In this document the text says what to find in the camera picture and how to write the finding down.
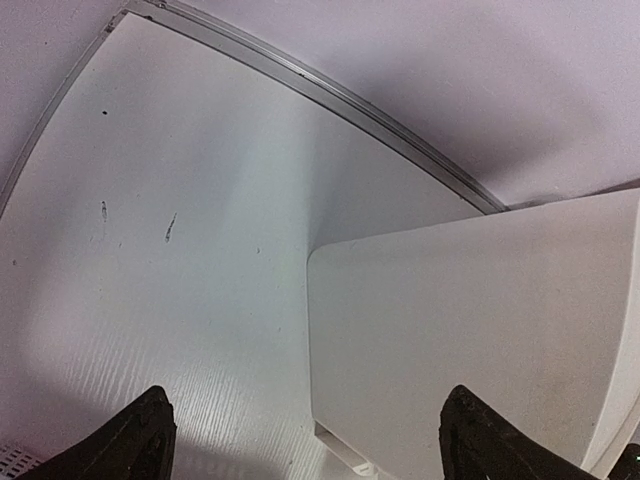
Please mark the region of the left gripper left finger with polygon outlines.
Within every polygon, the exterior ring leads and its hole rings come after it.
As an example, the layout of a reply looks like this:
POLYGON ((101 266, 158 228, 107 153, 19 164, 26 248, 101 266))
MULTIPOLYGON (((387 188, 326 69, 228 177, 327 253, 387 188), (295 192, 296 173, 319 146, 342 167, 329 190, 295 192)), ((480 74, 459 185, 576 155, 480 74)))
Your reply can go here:
POLYGON ((22 479, 169 479, 174 409, 154 385, 84 440, 30 469, 22 479))

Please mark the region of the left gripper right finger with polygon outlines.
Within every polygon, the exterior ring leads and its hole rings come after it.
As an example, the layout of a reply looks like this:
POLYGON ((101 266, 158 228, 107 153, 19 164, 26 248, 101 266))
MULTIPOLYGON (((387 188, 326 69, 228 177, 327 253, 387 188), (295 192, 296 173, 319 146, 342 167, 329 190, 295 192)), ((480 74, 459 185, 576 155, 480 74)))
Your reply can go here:
POLYGON ((463 385, 440 413, 446 479, 591 479, 593 476, 516 429, 463 385))

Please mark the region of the white perforated plastic basket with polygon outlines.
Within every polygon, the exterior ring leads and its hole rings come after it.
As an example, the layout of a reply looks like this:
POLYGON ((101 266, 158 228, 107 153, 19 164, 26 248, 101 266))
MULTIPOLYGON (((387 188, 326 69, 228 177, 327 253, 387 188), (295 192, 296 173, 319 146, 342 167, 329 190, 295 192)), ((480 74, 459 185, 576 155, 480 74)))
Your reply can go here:
POLYGON ((41 460, 24 447, 4 442, 0 446, 0 478, 16 479, 41 464, 41 460))

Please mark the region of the white plastic drawer unit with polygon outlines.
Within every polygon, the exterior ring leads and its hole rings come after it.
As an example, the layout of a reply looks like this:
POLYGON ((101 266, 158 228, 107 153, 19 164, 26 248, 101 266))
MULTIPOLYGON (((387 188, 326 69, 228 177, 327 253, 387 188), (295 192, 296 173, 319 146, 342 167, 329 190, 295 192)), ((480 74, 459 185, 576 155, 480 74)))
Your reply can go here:
POLYGON ((328 244, 308 261, 315 422, 398 479, 439 479, 463 385, 605 477, 639 424, 639 194, 328 244))

